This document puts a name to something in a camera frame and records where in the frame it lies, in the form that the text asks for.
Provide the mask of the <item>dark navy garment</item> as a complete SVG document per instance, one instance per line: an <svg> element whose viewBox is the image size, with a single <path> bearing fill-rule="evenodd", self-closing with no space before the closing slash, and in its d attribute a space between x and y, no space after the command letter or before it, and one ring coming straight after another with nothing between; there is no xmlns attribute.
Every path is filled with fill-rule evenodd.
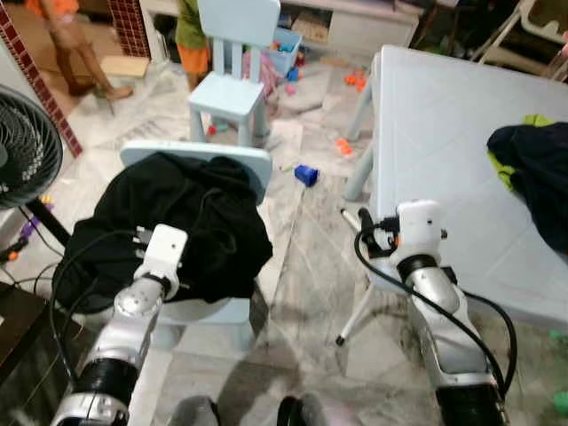
<svg viewBox="0 0 568 426"><path fill-rule="evenodd" d="M568 253L568 122L495 130L487 151L516 168L511 182L540 237L552 251Z"/></svg>

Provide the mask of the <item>black garment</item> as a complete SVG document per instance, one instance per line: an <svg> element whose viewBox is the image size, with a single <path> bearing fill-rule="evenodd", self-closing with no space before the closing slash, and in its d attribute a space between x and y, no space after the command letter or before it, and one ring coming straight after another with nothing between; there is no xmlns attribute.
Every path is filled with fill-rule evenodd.
<svg viewBox="0 0 568 426"><path fill-rule="evenodd" d="M145 244L138 231L170 225L188 236L176 301L249 299L272 258L252 176L227 157L151 154L127 166L103 191L93 214L75 224L54 272L60 307L83 315L110 307L131 284Z"/></svg>

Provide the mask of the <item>small blue toy block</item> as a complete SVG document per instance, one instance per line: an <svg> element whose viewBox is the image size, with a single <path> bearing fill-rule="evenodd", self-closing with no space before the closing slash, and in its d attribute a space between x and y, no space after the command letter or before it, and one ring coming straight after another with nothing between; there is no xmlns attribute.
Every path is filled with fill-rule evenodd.
<svg viewBox="0 0 568 426"><path fill-rule="evenodd" d="M305 187L313 187L320 178L320 171L307 165L296 165L293 168L293 176L297 182L300 182Z"/></svg>

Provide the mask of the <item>light blue plastic table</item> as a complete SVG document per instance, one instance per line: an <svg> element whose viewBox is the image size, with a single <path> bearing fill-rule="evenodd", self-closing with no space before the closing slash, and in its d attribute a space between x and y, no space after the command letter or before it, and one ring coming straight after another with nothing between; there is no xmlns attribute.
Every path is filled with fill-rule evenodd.
<svg viewBox="0 0 568 426"><path fill-rule="evenodd" d="M501 183L488 139L529 114L568 121L568 86L537 76L386 45L374 59L370 210L439 202L439 248L459 285L517 323L568 328L568 264Z"/></svg>

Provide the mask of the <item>blue toy storage bin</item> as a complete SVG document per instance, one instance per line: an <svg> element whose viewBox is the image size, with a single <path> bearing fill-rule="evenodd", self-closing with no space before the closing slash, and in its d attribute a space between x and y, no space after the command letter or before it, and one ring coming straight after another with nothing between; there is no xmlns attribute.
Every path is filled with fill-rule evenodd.
<svg viewBox="0 0 568 426"><path fill-rule="evenodd" d="M273 38L264 56L272 62L277 77L287 77L289 70L296 64L304 36L291 29L275 28Z"/></svg>

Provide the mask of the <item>light blue slat-back chair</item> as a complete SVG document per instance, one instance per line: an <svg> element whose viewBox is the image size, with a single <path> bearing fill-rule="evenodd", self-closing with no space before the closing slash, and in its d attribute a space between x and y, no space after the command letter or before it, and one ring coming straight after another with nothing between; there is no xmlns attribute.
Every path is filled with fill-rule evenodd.
<svg viewBox="0 0 568 426"><path fill-rule="evenodd" d="M207 141L201 115L238 129L238 145L268 135L261 53L271 46L280 0L198 0L203 32L212 42L212 70L188 96L191 141Z"/></svg>

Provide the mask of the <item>grey right robot leg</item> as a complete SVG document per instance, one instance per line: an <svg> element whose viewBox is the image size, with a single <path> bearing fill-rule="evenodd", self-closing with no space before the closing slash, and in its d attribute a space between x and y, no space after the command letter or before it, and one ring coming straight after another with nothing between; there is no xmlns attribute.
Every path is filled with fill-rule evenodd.
<svg viewBox="0 0 568 426"><path fill-rule="evenodd" d="M281 399L275 426L364 426L364 423L343 401L305 393Z"/></svg>

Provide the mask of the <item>grey robot leg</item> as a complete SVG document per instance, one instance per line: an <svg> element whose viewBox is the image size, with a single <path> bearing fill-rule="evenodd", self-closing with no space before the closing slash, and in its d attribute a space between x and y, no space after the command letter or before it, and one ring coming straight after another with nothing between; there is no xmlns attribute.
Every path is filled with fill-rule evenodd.
<svg viewBox="0 0 568 426"><path fill-rule="evenodd" d="M220 426L216 403L206 395L183 398L166 426Z"/></svg>
<svg viewBox="0 0 568 426"><path fill-rule="evenodd" d="M275 426L364 426L364 423L343 401L305 393L281 399Z"/></svg>

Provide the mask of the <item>white low cabinet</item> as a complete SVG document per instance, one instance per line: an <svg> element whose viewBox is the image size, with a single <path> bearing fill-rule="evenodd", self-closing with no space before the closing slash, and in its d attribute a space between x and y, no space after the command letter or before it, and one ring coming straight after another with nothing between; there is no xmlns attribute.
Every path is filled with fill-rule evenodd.
<svg viewBox="0 0 568 426"><path fill-rule="evenodd" d="M401 0L280 0L312 11L330 12L327 35L304 38L304 45L369 58L383 45L409 46L423 10Z"/></svg>

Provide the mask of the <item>child in green shirt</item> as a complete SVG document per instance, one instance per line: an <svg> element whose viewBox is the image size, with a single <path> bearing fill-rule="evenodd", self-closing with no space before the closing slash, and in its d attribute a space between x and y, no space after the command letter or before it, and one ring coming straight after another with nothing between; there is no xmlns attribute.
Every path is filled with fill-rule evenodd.
<svg viewBox="0 0 568 426"><path fill-rule="evenodd" d="M175 45L188 90L193 92L210 71L211 51L200 20L198 0L177 0Z"/></svg>

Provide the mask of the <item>grey left robot leg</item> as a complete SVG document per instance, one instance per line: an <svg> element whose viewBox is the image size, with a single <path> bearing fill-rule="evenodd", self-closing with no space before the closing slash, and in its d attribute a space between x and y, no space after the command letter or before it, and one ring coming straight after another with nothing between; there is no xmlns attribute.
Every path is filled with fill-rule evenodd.
<svg viewBox="0 0 568 426"><path fill-rule="evenodd" d="M216 403L206 395L183 398L166 426L220 426Z"/></svg>

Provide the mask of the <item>brown cardboard sheet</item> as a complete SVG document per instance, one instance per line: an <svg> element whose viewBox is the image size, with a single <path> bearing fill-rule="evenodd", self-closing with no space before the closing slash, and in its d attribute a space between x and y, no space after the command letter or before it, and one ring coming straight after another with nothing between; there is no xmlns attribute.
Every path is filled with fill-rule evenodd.
<svg viewBox="0 0 568 426"><path fill-rule="evenodd" d="M103 73L114 77L143 78L151 64L149 58L121 56L105 56L99 62Z"/></svg>

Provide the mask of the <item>child in orange clothes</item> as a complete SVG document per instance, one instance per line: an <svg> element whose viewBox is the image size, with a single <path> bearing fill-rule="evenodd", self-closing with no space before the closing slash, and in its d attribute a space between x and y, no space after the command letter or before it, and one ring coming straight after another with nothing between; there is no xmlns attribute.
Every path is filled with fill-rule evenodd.
<svg viewBox="0 0 568 426"><path fill-rule="evenodd" d="M114 86L103 72L93 45L85 35L77 13L78 0L26 0L26 7L45 25L54 45L54 57L69 96L85 96L98 90L99 97L106 100L122 100L131 96L133 90L126 86ZM74 72L72 56L77 56L88 68L93 82L81 82Z"/></svg>

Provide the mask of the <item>black floor fan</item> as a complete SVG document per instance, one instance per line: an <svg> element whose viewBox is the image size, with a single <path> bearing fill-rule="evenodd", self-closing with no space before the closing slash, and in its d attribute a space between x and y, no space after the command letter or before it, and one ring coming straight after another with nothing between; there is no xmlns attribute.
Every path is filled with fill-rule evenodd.
<svg viewBox="0 0 568 426"><path fill-rule="evenodd" d="M64 146L46 111L20 91L0 84L0 210L26 208L54 240L70 232L41 200L59 174Z"/></svg>

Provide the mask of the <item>dark wooden furniture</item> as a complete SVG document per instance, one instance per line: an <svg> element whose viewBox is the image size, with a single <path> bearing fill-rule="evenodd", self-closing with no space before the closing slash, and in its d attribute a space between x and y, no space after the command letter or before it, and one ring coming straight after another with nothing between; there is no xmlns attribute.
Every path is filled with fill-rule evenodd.
<svg viewBox="0 0 568 426"><path fill-rule="evenodd" d="M48 308L43 297L0 284L0 385L12 377L36 346L46 316Z"/></svg>

